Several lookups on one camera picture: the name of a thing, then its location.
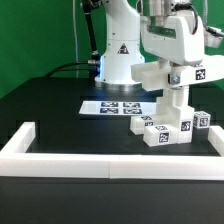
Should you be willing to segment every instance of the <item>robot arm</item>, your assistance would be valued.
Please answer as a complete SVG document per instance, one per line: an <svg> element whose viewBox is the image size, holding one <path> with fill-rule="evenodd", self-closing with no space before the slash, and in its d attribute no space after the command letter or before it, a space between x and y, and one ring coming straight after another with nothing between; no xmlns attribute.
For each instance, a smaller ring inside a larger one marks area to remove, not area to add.
<svg viewBox="0 0 224 224"><path fill-rule="evenodd" d="M133 79L142 82L144 89L176 88L224 77L223 56L204 54L205 45L220 44L222 33L206 32L211 28L203 27L191 0L140 0L137 8L143 46L159 57L158 62L132 66Z"/></svg>

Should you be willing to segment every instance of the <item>white block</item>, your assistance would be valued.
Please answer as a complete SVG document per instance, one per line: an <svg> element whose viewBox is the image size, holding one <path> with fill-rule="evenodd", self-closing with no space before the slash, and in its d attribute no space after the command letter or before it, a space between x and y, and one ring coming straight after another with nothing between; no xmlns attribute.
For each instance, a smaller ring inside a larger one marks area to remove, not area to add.
<svg viewBox="0 0 224 224"><path fill-rule="evenodd" d="M178 129L172 125L155 125L146 127L143 140L150 146L175 144L178 140Z"/></svg>
<svg viewBox="0 0 224 224"><path fill-rule="evenodd" d="M1 150L0 154L25 153L35 137L35 123L24 122Z"/></svg>
<svg viewBox="0 0 224 224"><path fill-rule="evenodd" d="M193 119L180 121L178 144L189 143L192 140Z"/></svg>
<svg viewBox="0 0 224 224"><path fill-rule="evenodd" d="M154 120L151 116L132 116L130 129L135 135L144 134L144 129L147 126L153 126Z"/></svg>
<svg viewBox="0 0 224 224"><path fill-rule="evenodd" d="M220 126L209 127L208 140L217 152L224 156L224 130Z"/></svg>
<svg viewBox="0 0 224 224"><path fill-rule="evenodd" d="M210 126L211 115L204 111L194 113L194 127L197 129L208 128Z"/></svg>

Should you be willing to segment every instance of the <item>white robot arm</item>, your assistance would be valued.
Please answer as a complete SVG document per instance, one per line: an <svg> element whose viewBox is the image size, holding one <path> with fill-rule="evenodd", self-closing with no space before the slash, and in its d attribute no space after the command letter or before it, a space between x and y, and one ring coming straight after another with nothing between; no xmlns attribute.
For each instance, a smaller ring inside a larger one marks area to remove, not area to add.
<svg viewBox="0 0 224 224"><path fill-rule="evenodd" d="M224 56L204 54L205 42L213 46L223 34L203 27L191 0L139 0L137 9L143 46L158 60L133 65L132 78L147 91L164 91L156 114L148 115L154 126L146 127L144 117L132 117L131 130L144 134L149 146L189 143L193 126L209 127L209 115L188 106L189 85L224 78Z"/></svg>
<svg viewBox="0 0 224 224"><path fill-rule="evenodd" d="M141 88L131 77L131 65L145 61L139 51L139 14L127 0L83 0L86 17L99 5L103 5L106 12L107 44L100 59L100 74L95 78L96 86L124 91ZM91 42L93 54L98 54L94 38Z"/></svg>
<svg viewBox="0 0 224 224"><path fill-rule="evenodd" d="M132 67L133 79L142 82L144 89L176 88L224 78L223 56L204 54L205 42L212 46L222 37L211 34L218 33L217 29L203 27L191 0L140 0L138 10L143 46L159 57L158 62Z"/></svg>

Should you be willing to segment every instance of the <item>warning label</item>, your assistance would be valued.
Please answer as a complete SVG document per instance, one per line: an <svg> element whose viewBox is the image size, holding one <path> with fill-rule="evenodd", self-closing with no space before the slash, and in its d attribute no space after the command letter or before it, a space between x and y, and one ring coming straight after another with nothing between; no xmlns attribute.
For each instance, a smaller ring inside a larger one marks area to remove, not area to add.
<svg viewBox="0 0 224 224"><path fill-rule="evenodd" d="M128 49L125 44L122 44L121 48L117 52L118 54L129 54Z"/></svg>

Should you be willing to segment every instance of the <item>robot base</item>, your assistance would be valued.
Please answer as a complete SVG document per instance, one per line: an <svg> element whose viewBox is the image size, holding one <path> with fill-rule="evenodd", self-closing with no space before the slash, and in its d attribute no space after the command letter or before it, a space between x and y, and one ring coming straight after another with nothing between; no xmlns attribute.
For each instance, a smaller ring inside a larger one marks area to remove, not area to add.
<svg viewBox="0 0 224 224"><path fill-rule="evenodd" d="M111 84L106 82L95 81L95 86L114 91L134 91L142 88L141 83L134 84Z"/></svg>

